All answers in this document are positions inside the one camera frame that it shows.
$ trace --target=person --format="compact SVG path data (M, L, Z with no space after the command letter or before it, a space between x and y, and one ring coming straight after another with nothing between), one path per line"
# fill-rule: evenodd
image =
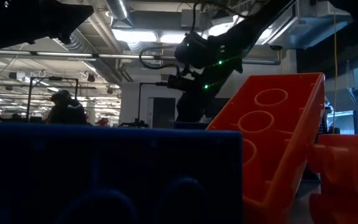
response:
M87 124L84 108L78 100L73 100L67 90L54 93L51 100L55 103L48 116L52 124Z

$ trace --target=ventilation duct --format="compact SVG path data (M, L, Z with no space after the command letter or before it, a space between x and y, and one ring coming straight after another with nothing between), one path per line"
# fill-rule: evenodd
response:
M131 27L134 26L128 17L129 7L125 0L107 0L107 5L114 20L120 20Z
M88 41L82 36L78 29L70 36L71 44L63 44L59 40L55 39L62 47L71 52L81 53L96 53L95 49L88 43ZM121 83L122 77L113 69L104 59L96 58L95 61L84 61L90 67L94 67L96 71L109 83Z

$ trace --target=robotic arm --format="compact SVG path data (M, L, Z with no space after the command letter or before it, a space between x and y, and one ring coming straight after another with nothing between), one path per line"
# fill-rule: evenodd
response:
M259 12L246 17L225 34L207 40L190 32L175 51L175 58L185 64L183 75L170 75L168 88L184 91L177 103L177 121L198 122L229 75L242 72L242 57L255 45L262 32L282 15L295 0L269 0ZM202 74L189 71L189 65L203 68Z

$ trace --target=orange lego brick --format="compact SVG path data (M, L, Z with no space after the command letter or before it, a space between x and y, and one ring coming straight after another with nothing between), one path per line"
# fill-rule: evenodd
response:
M316 223L358 223L358 135L324 134L308 151L311 170L321 174L321 194L310 198Z
M285 223L324 110L324 75L251 76L208 126L243 136L245 223Z

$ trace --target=yellow cable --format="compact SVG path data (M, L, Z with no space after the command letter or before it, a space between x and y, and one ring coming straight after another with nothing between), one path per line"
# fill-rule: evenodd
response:
M334 8L334 61L335 61L335 89L334 89L334 114L333 114L333 134L335 132L335 111L336 111L336 81L338 78L338 59L336 52L336 11Z

